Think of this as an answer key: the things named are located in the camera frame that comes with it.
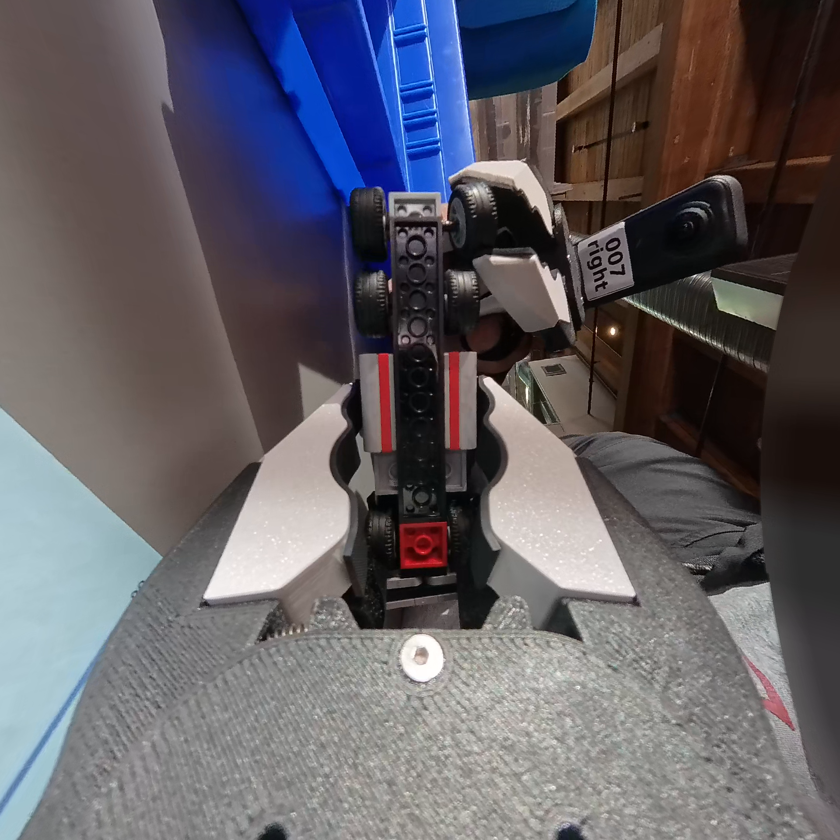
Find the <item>clear plastic storage drawers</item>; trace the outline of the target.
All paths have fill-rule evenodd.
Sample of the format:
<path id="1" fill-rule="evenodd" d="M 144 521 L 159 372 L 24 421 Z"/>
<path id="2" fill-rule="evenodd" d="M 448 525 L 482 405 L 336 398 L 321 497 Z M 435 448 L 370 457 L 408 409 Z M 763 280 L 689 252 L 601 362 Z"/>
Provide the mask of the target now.
<path id="1" fill-rule="evenodd" d="M 477 161 L 525 161 L 554 178 L 558 86 L 469 101 Z"/>

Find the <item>light blue instruction booklet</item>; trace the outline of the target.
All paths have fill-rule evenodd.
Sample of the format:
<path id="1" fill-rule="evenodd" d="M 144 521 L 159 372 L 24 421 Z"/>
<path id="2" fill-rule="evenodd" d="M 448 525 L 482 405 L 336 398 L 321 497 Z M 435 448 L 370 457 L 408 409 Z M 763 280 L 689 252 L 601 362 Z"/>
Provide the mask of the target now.
<path id="1" fill-rule="evenodd" d="M 161 555 L 1 420 L 1 838 L 15 839 L 105 641 Z"/>

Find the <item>toy brick truck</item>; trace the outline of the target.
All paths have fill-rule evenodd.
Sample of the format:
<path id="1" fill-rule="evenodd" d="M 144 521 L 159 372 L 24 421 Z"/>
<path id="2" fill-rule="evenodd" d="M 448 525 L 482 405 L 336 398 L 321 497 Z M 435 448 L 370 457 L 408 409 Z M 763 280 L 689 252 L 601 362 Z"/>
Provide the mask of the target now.
<path id="1" fill-rule="evenodd" d="M 472 329 L 479 287 L 470 270 L 444 271 L 437 193 L 358 187 L 350 194 L 353 318 L 385 352 L 359 356 L 361 433 L 374 493 L 364 534 L 366 606 L 386 611 L 455 599 L 469 553 L 469 469 L 477 444 L 476 354 L 445 351 Z"/>

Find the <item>person's black trousers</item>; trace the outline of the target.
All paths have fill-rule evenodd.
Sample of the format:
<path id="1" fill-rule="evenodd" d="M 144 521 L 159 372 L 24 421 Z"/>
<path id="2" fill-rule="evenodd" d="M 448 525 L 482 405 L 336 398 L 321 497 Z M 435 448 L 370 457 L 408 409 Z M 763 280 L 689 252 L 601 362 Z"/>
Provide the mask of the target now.
<path id="1" fill-rule="evenodd" d="M 706 593 L 769 581 L 760 503 L 702 460 L 626 433 L 562 440 L 612 483 Z"/>

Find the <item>grey desk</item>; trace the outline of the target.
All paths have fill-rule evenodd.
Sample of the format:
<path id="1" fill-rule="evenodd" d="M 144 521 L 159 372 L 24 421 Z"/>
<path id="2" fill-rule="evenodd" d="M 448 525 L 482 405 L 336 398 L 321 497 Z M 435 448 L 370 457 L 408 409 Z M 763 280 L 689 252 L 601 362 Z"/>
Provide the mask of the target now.
<path id="1" fill-rule="evenodd" d="M 236 2 L 2 2 L 2 407 L 167 551 L 352 371 L 343 203 Z"/>

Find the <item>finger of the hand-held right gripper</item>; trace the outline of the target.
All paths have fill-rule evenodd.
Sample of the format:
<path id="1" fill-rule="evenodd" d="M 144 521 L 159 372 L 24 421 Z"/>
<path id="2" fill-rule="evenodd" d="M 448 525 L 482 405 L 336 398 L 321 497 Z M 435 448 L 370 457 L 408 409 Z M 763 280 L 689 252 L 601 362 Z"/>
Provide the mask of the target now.
<path id="1" fill-rule="evenodd" d="M 525 161 L 477 161 L 448 177 L 451 188 L 467 180 L 481 181 L 508 190 L 525 199 L 535 211 L 548 235 L 554 234 L 553 201 L 541 174 Z"/>
<path id="2" fill-rule="evenodd" d="M 472 265 L 522 331 L 540 332 L 572 323 L 561 273 L 544 265 L 534 251 L 482 255 Z"/>

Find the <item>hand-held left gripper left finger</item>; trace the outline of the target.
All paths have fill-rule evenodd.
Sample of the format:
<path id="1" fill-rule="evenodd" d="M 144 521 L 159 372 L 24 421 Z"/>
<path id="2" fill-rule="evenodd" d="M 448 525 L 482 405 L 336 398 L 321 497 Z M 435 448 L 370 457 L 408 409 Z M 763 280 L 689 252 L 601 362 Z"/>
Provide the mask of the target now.
<path id="1" fill-rule="evenodd" d="M 278 602 L 303 624 L 320 597 L 362 595 L 358 384 L 342 385 L 262 459 L 203 600 Z"/>

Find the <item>silver spiral air duct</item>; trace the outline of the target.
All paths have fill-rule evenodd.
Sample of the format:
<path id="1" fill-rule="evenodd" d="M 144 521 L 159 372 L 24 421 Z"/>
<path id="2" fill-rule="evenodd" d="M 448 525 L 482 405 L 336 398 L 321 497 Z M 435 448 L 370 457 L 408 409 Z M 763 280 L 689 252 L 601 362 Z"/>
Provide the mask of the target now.
<path id="1" fill-rule="evenodd" d="M 747 260 L 627 297 L 641 311 L 768 372 L 796 253 Z"/>

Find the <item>blue felt bag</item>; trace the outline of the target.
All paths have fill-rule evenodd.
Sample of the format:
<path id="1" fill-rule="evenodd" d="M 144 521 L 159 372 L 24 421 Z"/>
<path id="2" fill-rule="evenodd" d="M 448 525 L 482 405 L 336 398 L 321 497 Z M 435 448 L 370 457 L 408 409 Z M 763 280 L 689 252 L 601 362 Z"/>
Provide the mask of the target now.
<path id="1" fill-rule="evenodd" d="M 541 88 L 586 60 L 596 1 L 457 1 L 469 100 Z"/>

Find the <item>person's right hand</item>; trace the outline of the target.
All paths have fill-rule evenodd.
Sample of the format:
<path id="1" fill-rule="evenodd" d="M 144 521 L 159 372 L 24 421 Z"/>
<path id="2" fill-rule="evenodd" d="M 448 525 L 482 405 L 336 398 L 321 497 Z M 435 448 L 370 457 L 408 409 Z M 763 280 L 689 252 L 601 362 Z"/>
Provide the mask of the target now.
<path id="1" fill-rule="evenodd" d="M 474 329 L 459 337 L 464 351 L 477 358 L 478 375 L 485 375 L 503 385 L 509 371 L 525 359 L 533 343 L 533 335 L 524 332 L 505 312 L 479 318 Z"/>

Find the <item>blue plastic bin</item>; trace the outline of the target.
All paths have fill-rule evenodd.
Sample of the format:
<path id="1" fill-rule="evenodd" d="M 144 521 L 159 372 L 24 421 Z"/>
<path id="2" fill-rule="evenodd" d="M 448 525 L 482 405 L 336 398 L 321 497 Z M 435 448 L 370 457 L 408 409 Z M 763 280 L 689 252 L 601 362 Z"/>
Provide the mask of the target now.
<path id="1" fill-rule="evenodd" d="M 336 191 L 437 193 L 475 159 L 455 1 L 238 1 Z"/>

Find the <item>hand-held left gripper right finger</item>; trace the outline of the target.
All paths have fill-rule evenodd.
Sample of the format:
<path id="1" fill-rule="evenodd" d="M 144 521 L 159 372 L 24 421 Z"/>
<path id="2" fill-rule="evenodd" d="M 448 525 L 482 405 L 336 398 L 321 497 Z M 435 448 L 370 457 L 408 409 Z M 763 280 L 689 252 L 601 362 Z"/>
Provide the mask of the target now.
<path id="1" fill-rule="evenodd" d="M 487 582 L 542 629 L 565 599 L 631 604 L 636 592 L 572 450 L 485 377 L 485 427 L 500 465 L 483 493 Z"/>

